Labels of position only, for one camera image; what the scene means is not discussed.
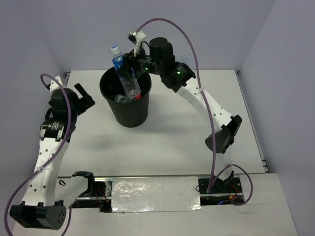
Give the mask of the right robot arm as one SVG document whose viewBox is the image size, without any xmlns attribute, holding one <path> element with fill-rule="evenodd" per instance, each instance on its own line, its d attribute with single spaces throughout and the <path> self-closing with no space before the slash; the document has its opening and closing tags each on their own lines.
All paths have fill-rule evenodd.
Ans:
<svg viewBox="0 0 315 236">
<path fill-rule="evenodd" d="M 146 73 L 160 76 L 167 88 L 184 98 L 209 122 L 211 133 L 205 144 L 217 155 L 212 164 L 209 186 L 214 186 L 219 192 L 227 191 L 234 177 L 231 154 L 227 150 L 234 143 L 242 118 L 226 111 L 202 88 L 189 66 L 176 61 L 173 46 L 166 38 L 157 37 L 148 42 L 149 55 L 142 47 L 145 39 L 134 35 L 128 38 L 134 49 L 124 54 L 118 75 L 126 79 L 138 79 Z"/>
</svg>

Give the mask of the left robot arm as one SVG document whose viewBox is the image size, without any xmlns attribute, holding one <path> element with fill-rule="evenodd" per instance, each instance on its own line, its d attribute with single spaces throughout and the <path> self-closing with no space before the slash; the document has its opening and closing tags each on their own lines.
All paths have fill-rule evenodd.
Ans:
<svg viewBox="0 0 315 236">
<path fill-rule="evenodd" d="M 50 86 L 50 109 L 40 127 L 39 154 L 35 166 L 38 174 L 29 182 L 26 193 L 18 205 L 12 205 L 9 215 L 24 228 L 59 230 L 65 222 L 66 210 L 81 194 L 91 196 L 96 191 L 92 172 L 76 171 L 69 182 L 56 190 L 63 156 L 69 146 L 71 134 L 79 115 L 95 105 L 92 97 L 79 84 L 60 89 Z"/>
</svg>

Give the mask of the clear bottle white green label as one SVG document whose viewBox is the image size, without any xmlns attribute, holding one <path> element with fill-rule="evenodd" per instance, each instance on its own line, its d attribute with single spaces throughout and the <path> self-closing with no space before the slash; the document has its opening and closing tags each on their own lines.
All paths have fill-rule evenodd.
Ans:
<svg viewBox="0 0 315 236">
<path fill-rule="evenodd" d="M 132 100 L 122 94 L 118 94 L 116 95 L 115 99 L 114 99 L 115 102 L 118 102 L 118 103 L 129 103 L 131 102 Z"/>
</svg>

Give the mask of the blue label bottle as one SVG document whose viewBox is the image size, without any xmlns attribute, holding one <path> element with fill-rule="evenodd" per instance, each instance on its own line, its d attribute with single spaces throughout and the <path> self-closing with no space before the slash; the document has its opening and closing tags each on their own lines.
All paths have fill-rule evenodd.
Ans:
<svg viewBox="0 0 315 236">
<path fill-rule="evenodd" d="M 130 99 L 137 98 L 141 94 L 140 86 L 134 77 L 133 70 L 125 64 L 124 55 L 119 45 L 112 46 L 111 52 L 113 54 L 112 62 L 118 73 L 126 97 Z"/>
</svg>

